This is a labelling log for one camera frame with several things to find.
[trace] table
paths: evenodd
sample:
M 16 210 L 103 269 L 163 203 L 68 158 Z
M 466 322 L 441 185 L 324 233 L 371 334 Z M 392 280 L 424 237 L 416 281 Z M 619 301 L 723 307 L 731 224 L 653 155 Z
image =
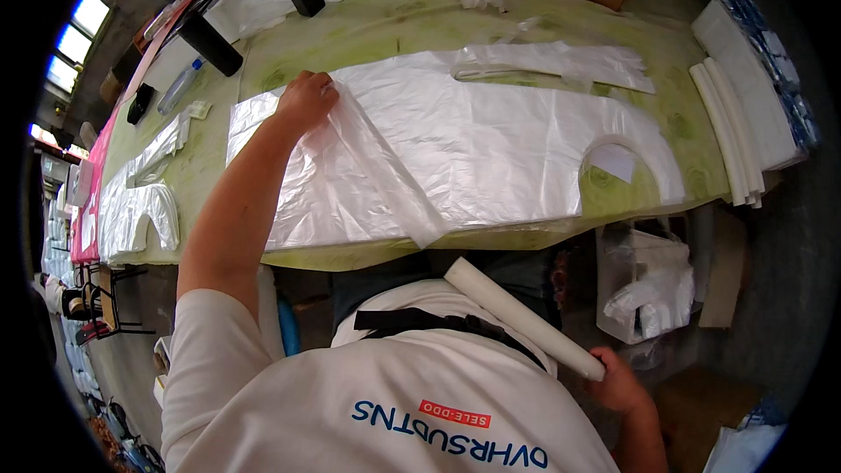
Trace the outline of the table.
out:
M 464 10 L 458 0 L 343 0 L 326 5 L 311 19 L 291 14 L 278 26 L 235 43 L 245 63 L 233 77 L 224 77 L 212 66 L 203 67 L 170 116 L 160 116 L 154 110 L 160 94 L 137 127 L 125 120 L 129 103 L 120 109 L 103 183 L 142 152 L 190 102 L 208 100 L 214 105 L 205 121 L 193 121 L 186 146 L 163 173 L 178 206 L 181 245 L 175 251 L 163 251 L 150 226 L 146 250 L 124 254 L 117 261 L 178 262 L 201 206 L 225 168 L 231 105 L 285 85 L 305 68 L 329 71 L 400 53 L 491 43 L 532 16 L 541 16 L 541 21 L 519 41 L 561 39 L 573 45 L 621 45 L 633 47 L 643 57 L 657 95 L 616 88 L 614 95 L 621 95 L 657 120 L 684 175 L 686 200 L 681 205 L 660 206 L 654 177 L 641 161 L 636 162 L 631 184 L 584 164 L 580 175 L 582 216 L 450 233 L 432 247 L 536 249 L 630 216 L 678 212 L 728 198 L 728 178 L 716 136 L 688 73 L 691 65 L 706 57 L 689 29 L 702 6 L 697 0 L 626 0 L 622 11 L 615 13 L 585 0 L 505 0 L 507 13 L 499 13 L 494 8 Z M 508 74 L 494 81 L 565 87 L 562 79 L 539 74 Z M 609 86 L 594 85 L 591 93 L 608 95 L 610 90 Z M 415 250 L 409 239 L 395 239 L 286 249 L 266 253 L 263 262 L 337 271 L 375 265 Z

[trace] piece of paper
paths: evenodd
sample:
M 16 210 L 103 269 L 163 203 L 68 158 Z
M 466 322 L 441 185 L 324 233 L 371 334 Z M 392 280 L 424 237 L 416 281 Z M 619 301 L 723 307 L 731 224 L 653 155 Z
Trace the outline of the piece of paper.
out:
M 590 152 L 590 164 L 630 184 L 636 154 L 619 144 L 603 144 Z

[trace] black strap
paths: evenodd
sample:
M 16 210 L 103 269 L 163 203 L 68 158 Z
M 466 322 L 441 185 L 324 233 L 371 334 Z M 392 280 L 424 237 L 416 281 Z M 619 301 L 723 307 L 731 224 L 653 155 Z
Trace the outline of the black strap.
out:
M 405 331 L 426 331 L 427 329 L 469 332 L 503 343 L 515 351 L 520 351 L 532 362 L 539 365 L 541 369 L 546 370 L 546 367 L 543 367 L 543 364 L 533 352 L 522 343 L 511 338 L 504 329 L 472 314 L 468 314 L 465 318 L 460 316 L 441 318 L 417 307 L 397 309 L 396 311 L 357 311 L 353 328 L 356 331 L 373 329 L 374 332 L 368 334 L 364 339 L 386 338 Z

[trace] person's right hand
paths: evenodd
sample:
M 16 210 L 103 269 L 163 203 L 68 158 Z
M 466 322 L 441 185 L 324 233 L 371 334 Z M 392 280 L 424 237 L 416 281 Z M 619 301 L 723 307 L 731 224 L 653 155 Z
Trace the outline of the person's right hand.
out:
M 292 79 L 278 101 L 278 109 L 269 117 L 285 131 L 300 139 L 312 128 L 327 120 L 327 114 L 339 100 L 339 92 L 331 87 L 333 79 L 321 72 L 304 70 Z
M 622 414 L 628 414 L 639 406 L 653 404 L 651 396 L 639 383 L 625 360 L 607 347 L 594 347 L 590 354 L 604 363 L 604 380 L 584 381 L 584 390 L 601 405 Z

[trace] clear plastic bottle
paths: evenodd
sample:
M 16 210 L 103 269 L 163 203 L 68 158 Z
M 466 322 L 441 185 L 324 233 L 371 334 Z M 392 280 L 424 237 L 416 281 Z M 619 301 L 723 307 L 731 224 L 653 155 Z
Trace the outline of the clear plastic bottle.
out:
M 184 97 L 193 81 L 196 79 L 198 70 L 202 67 L 201 59 L 196 59 L 181 74 L 173 81 L 173 85 L 169 87 L 163 95 L 163 99 L 158 103 L 158 112 L 165 116 L 173 110 L 178 101 Z

